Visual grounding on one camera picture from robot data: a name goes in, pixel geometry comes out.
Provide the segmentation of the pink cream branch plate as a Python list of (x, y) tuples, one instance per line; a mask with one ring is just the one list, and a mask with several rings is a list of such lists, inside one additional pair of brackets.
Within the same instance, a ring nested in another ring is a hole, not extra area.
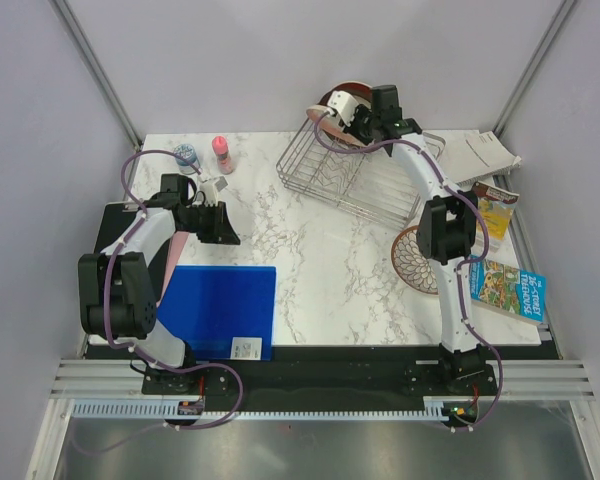
[(352, 148), (364, 147), (364, 144), (358, 139), (344, 132), (344, 127), (340, 125), (339, 118), (331, 115), (329, 107), (312, 105), (306, 109), (306, 114), (313, 123), (320, 121), (319, 129), (331, 140)]

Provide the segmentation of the wire dish rack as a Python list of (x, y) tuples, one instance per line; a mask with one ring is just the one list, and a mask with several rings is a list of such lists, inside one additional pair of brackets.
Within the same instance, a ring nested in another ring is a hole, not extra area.
[(417, 190), (383, 149), (342, 155), (330, 149), (343, 143), (325, 141), (315, 139), (311, 122), (302, 125), (276, 164), (286, 188), (397, 230), (414, 221)]

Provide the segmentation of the red teal flower plate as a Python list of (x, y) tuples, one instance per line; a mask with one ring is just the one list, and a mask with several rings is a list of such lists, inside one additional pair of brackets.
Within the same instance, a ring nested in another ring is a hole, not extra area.
[(346, 81), (334, 86), (331, 91), (345, 91), (353, 96), (363, 98), (367, 101), (371, 99), (371, 86), (358, 81)]

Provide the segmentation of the brown rim cream plate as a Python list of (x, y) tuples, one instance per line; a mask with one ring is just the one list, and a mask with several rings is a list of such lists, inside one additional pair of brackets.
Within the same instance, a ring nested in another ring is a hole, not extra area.
[(307, 110), (324, 131), (350, 130), (356, 118), (371, 107), (371, 87), (364, 83), (342, 83), (328, 92), (316, 106)]

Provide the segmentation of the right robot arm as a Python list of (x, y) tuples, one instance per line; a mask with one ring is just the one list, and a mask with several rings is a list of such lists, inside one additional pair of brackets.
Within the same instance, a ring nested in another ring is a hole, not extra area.
[(486, 369), (484, 342), (470, 325), (468, 264), (479, 217), (477, 197), (443, 173), (417, 122), (403, 117), (396, 86), (372, 88), (369, 107), (347, 92), (333, 93), (328, 105), (346, 134), (370, 151), (385, 149), (405, 169), (424, 202), (417, 245), (438, 289), (442, 330), (437, 377), (445, 391), (461, 393)]

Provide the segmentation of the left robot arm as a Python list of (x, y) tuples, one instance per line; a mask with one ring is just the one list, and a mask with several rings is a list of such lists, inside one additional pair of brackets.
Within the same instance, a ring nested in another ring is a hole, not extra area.
[(197, 184), (182, 174), (164, 174), (159, 191), (138, 202), (122, 233), (78, 261), (83, 331), (165, 370), (165, 382), (178, 393), (195, 389), (200, 371), (190, 345), (157, 318), (167, 267), (155, 271), (151, 264), (180, 232), (203, 244), (240, 244), (226, 203), (219, 199), (226, 187), (223, 176)]

